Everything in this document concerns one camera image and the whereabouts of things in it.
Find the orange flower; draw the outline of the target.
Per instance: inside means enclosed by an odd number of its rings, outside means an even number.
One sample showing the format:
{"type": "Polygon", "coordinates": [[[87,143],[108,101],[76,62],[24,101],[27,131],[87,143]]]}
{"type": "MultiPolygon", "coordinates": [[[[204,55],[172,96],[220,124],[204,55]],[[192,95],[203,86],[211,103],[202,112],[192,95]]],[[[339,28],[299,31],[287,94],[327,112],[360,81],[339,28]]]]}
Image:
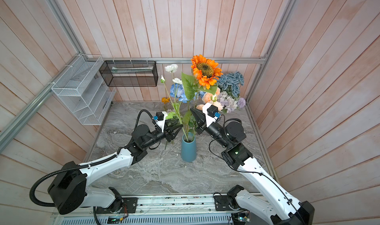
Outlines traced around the orange flower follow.
{"type": "Polygon", "coordinates": [[[215,94],[217,81],[223,75],[218,63],[202,55],[193,56],[191,62],[191,74],[181,74],[186,97],[193,99],[197,92],[215,94]]]}

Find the pink white hydrangea bouquet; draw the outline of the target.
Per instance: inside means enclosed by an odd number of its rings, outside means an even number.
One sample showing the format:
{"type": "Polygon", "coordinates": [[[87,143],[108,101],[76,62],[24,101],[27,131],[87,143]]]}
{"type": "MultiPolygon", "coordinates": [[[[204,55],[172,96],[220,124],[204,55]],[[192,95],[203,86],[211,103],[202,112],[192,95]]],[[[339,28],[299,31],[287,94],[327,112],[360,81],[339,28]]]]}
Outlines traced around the pink white hydrangea bouquet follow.
{"type": "Polygon", "coordinates": [[[243,97],[234,97],[233,95],[223,91],[217,97],[217,100],[223,106],[225,113],[233,112],[238,108],[243,108],[246,105],[246,100],[243,97]]]}

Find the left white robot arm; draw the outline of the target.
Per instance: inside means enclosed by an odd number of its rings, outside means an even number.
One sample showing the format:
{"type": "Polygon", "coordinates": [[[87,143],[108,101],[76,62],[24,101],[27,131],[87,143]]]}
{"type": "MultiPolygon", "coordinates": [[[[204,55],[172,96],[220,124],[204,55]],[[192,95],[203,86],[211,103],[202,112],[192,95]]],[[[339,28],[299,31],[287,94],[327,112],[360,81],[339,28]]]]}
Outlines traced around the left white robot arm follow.
{"type": "Polygon", "coordinates": [[[112,213],[123,207],[123,198],[113,187],[92,188],[90,185],[101,177],[123,167],[129,167],[141,161],[147,155],[147,149],[166,139],[172,141],[178,135],[182,125],[164,125],[151,131],[141,124],[132,132],[131,140],[111,156],[106,156],[80,165],[66,163],[48,188],[59,214],[66,215],[77,208],[101,207],[112,213]]]}

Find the white flower stem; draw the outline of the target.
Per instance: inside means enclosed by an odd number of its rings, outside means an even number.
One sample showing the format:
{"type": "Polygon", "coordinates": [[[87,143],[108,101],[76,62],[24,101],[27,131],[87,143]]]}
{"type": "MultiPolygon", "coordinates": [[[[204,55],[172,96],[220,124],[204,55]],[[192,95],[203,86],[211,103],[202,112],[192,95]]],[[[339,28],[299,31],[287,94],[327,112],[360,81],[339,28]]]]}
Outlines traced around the white flower stem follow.
{"type": "Polygon", "coordinates": [[[165,91],[168,95],[169,103],[172,105],[172,112],[169,113],[169,118],[176,118],[179,123],[183,125],[183,132],[186,142],[191,142],[193,138],[189,137],[189,132],[186,131],[186,123],[184,117],[180,112],[180,106],[182,103],[187,103],[188,100],[185,96],[185,90],[183,87],[183,82],[180,78],[175,77],[175,73],[178,71],[179,67],[177,64],[171,64],[164,67],[164,71],[169,73],[170,79],[166,79],[163,75],[160,77],[160,83],[165,87],[165,91]]]}

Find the pale peach rose spray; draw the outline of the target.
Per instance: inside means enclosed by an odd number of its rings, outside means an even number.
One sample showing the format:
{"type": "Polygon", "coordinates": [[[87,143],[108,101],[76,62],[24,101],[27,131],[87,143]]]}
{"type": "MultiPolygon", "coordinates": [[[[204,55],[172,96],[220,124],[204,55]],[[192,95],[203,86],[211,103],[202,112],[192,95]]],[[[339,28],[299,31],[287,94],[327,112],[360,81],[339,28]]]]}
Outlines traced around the pale peach rose spray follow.
{"type": "Polygon", "coordinates": [[[222,106],[222,104],[217,99],[217,97],[219,96],[220,92],[221,92],[220,88],[217,88],[217,91],[216,91],[215,94],[205,93],[203,95],[203,97],[202,97],[203,104],[197,105],[196,109],[202,110],[202,108],[204,107],[204,105],[206,103],[210,103],[211,105],[214,105],[215,107],[217,107],[218,111],[222,111],[223,110],[223,106],[222,106]]]}

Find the teal blue rose bouquet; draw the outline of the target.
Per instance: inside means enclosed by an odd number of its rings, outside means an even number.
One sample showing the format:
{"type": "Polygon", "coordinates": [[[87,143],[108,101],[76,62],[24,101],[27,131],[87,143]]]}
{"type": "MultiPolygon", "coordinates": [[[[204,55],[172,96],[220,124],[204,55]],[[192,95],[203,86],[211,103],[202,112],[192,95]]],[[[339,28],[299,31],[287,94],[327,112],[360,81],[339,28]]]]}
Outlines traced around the teal blue rose bouquet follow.
{"type": "Polygon", "coordinates": [[[231,72],[222,75],[217,81],[220,90],[235,98],[240,97],[240,87],[244,85],[244,77],[240,72],[231,72]]]}

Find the black mesh basket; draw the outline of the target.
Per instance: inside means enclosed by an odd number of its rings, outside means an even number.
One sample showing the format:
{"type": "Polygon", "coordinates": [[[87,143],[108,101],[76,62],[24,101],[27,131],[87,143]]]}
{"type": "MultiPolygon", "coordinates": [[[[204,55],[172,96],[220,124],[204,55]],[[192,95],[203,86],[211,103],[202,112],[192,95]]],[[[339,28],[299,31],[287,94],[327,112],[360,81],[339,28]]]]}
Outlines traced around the black mesh basket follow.
{"type": "Polygon", "coordinates": [[[154,61],[104,61],[100,74],[109,87],[155,87],[158,82],[154,61]]]}

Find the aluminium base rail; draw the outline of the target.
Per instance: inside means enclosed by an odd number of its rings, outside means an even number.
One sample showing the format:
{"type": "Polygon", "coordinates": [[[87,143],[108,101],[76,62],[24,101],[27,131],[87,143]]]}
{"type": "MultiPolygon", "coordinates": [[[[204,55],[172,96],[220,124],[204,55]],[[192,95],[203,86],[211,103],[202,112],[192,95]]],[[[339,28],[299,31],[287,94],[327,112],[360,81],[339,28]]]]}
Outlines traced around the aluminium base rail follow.
{"type": "Polygon", "coordinates": [[[237,225],[275,224],[296,215],[298,205],[288,194],[275,204],[260,193],[241,191],[229,204],[226,194],[177,194],[126,196],[118,213],[104,208],[82,208],[67,215],[54,212],[51,225],[237,225]]]}

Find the teal ceramic vase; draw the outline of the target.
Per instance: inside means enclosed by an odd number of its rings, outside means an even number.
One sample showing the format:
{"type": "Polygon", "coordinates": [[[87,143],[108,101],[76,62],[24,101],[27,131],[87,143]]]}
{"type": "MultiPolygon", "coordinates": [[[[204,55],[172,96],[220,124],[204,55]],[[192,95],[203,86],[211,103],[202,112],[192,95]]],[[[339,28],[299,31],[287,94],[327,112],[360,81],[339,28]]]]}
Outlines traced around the teal ceramic vase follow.
{"type": "Polygon", "coordinates": [[[191,132],[188,133],[188,140],[183,135],[181,142],[181,158],[186,162],[193,162],[197,157],[197,145],[195,135],[191,132]]]}

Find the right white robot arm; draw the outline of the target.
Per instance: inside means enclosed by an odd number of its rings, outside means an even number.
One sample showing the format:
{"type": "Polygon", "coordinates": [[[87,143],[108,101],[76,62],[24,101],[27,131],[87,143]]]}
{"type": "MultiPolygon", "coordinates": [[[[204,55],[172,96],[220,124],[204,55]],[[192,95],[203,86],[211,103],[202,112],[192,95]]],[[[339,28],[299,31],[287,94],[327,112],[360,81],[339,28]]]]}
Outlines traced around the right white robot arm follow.
{"type": "Polygon", "coordinates": [[[225,119],[220,125],[217,107],[207,104],[203,109],[191,108],[200,135],[207,132],[225,150],[221,158],[234,171],[241,173],[266,198],[252,195],[240,185],[227,193],[233,209],[247,210],[269,225],[310,225],[315,209],[308,202],[301,202],[281,187],[259,164],[253,154],[243,145],[246,138],[241,120],[225,119]]]}

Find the yellow orange flower stem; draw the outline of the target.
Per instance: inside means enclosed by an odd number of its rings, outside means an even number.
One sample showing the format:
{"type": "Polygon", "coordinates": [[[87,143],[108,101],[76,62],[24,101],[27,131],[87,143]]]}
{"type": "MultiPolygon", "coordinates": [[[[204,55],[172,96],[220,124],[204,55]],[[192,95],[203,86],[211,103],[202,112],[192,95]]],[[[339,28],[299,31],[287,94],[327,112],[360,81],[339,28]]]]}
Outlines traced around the yellow orange flower stem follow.
{"type": "Polygon", "coordinates": [[[169,97],[163,97],[161,99],[161,102],[166,105],[166,104],[170,104],[171,103],[171,99],[169,97]]]}

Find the blue hydrangea mixed bouquet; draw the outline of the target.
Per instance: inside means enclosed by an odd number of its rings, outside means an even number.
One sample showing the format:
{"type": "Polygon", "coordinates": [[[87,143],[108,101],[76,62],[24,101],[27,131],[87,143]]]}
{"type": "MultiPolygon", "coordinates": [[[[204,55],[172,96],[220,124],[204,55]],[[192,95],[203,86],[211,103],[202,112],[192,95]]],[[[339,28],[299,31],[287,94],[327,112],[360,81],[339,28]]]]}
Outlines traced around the blue hydrangea mixed bouquet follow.
{"type": "Polygon", "coordinates": [[[193,100],[198,100],[199,98],[202,98],[204,94],[205,92],[197,92],[193,99],[188,99],[185,95],[183,85],[174,83],[170,88],[170,96],[174,97],[176,100],[182,103],[188,103],[193,100]]]}

